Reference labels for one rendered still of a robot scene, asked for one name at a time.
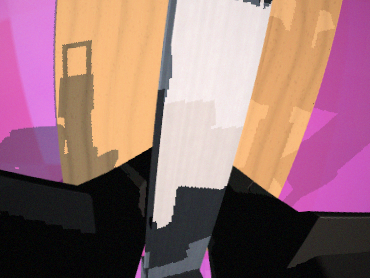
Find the light wooden board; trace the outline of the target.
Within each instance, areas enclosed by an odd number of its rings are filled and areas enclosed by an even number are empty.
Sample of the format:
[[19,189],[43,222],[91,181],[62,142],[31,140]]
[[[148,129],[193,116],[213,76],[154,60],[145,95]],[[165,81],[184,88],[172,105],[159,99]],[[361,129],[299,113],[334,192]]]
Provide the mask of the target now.
[[[342,0],[273,0],[233,167],[281,194],[329,60]],[[152,147],[168,0],[57,0],[55,92],[63,183]]]

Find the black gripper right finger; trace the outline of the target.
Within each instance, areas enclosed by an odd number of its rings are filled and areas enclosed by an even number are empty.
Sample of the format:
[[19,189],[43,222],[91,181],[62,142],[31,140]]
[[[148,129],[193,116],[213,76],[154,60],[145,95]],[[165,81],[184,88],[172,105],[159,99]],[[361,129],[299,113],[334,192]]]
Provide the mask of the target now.
[[232,166],[208,252],[212,278],[295,278],[311,257],[370,252],[370,212],[298,212]]

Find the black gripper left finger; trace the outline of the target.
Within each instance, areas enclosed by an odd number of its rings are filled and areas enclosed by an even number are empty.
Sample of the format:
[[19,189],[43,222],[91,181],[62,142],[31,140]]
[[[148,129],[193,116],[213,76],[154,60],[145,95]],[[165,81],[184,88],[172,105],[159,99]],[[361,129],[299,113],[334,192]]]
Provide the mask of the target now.
[[80,184],[0,170],[0,237],[68,255],[85,278],[134,278],[146,239],[152,147]]

